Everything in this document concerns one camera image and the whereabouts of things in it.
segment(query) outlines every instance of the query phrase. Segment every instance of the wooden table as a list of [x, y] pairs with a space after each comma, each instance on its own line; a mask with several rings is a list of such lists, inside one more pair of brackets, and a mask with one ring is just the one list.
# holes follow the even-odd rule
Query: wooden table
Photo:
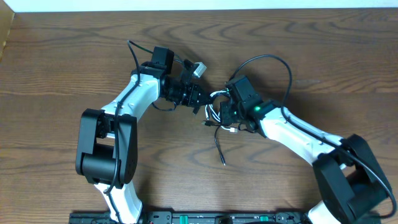
[[[1, 223], [66, 223], [73, 211], [107, 210], [76, 174], [76, 145], [81, 113], [108, 104], [129, 81], [127, 39], [204, 62], [209, 91], [248, 58], [281, 56], [294, 73], [288, 108], [322, 130], [367, 139], [398, 195], [397, 9], [17, 14], [0, 64]], [[264, 97], [279, 100], [287, 86], [273, 59], [241, 73]], [[258, 134], [220, 131], [222, 166], [203, 119], [203, 109], [194, 117], [184, 107], [144, 114], [133, 178], [144, 203], [264, 211], [320, 201], [311, 166]], [[388, 200], [379, 206], [390, 209]]]

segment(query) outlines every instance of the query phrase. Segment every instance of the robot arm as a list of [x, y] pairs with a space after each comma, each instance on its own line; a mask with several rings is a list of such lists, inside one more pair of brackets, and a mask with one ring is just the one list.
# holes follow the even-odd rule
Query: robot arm
[[[208, 93], [190, 82], [192, 76], [199, 78], [202, 75], [204, 65], [184, 61], [180, 80], [176, 80], [168, 76], [173, 57], [174, 53], [169, 49], [156, 47], [152, 60], [141, 65], [141, 81], [133, 92], [129, 93], [129, 90], [137, 82], [136, 71], [132, 72], [130, 83], [114, 101], [102, 110], [87, 109], [82, 114], [76, 171], [84, 175], [89, 183], [95, 184], [103, 194], [114, 175], [115, 150], [113, 146], [97, 143], [96, 138], [114, 138], [117, 103], [129, 94], [118, 116], [120, 171], [115, 188], [110, 193], [113, 201], [103, 194], [113, 220], [123, 223], [139, 221], [142, 202], [136, 195], [132, 177], [137, 166], [137, 122], [146, 108], [158, 97], [177, 105], [190, 106], [194, 108], [194, 113], [200, 106], [212, 103]], [[361, 137], [352, 135], [343, 139], [325, 133], [284, 108], [284, 113], [290, 118], [286, 121], [278, 102], [264, 102], [245, 76], [230, 80], [226, 87], [231, 94], [231, 101], [221, 103], [220, 125], [243, 123], [248, 130], [287, 146], [313, 166], [323, 201], [309, 211], [308, 217], [312, 223], [356, 222], [387, 197], [385, 189], [361, 164], [341, 155], [333, 146], [324, 144], [308, 132], [366, 161], [391, 189], [368, 144]], [[295, 127], [292, 122], [306, 131]], [[341, 170], [353, 165], [356, 170], [345, 177]], [[113, 207], [119, 210], [120, 220]]]
[[[228, 106], [220, 107], [226, 110], [220, 111], [221, 124], [229, 125], [224, 121], [243, 122], [250, 131], [280, 142], [313, 166], [323, 201], [309, 211], [312, 223], [354, 223], [387, 198], [385, 188], [363, 164], [336, 148], [340, 147], [364, 161], [391, 191], [386, 176], [363, 138], [354, 134], [343, 139], [326, 133], [298, 119], [276, 101], [263, 102], [245, 76], [230, 80], [226, 87], [231, 101]], [[347, 177], [341, 171], [346, 166], [356, 168]]]
[[[137, 82], [137, 70], [132, 71], [128, 86], [110, 104], [101, 110], [87, 109], [81, 116], [76, 171], [84, 175], [103, 194], [111, 218], [122, 223], [137, 223], [142, 210], [132, 183], [137, 166], [137, 122], [147, 107], [158, 97], [164, 97], [176, 105], [185, 105], [198, 110], [209, 103], [210, 98], [200, 86], [191, 83], [191, 76], [200, 77], [206, 67], [202, 63], [183, 63], [181, 80], [170, 78], [174, 53], [169, 49], [156, 47], [150, 62], [140, 67], [140, 83], [134, 91], [131, 88]], [[115, 148], [98, 144], [96, 138], [114, 137], [114, 114], [118, 102], [125, 98], [118, 114], [120, 171], [111, 197], [104, 194], [109, 187], [115, 171]], [[120, 214], [120, 220], [114, 207]]]

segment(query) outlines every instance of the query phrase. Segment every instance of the cable connector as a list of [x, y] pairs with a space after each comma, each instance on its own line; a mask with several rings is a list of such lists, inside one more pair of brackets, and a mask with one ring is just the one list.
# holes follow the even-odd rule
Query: cable connector
[[229, 128], [229, 131], [230, 131], [231, 133], [238, 133], [238, 129], [237, 129], [237, 128], [234, 128], [234, 127]]
[[197, 62], [197, 63], [195, 63], [195, 66], [196, 66], [196, 69], [193, 72], [193, 76], [195, 78], [200, 78], [203, 75], [203, 73], [206, 71], [206, 65], [202, 62]]

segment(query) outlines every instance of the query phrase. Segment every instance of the white wall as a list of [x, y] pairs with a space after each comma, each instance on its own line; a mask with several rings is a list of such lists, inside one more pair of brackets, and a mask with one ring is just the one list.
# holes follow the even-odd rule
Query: white wall
[[398, 0], [5, 0], [5, 2], [14, 12], [398, 7]]

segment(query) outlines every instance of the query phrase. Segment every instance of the green connector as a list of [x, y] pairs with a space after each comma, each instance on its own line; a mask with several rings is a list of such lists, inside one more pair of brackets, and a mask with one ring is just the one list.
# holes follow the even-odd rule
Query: green connector
[[268, 217], [267, 216], [260, 217], [260, 221], [262, 222], [268, 221]]
[[188, 215], [181, 215], [180, 216], [180, 224], [188, 224]]

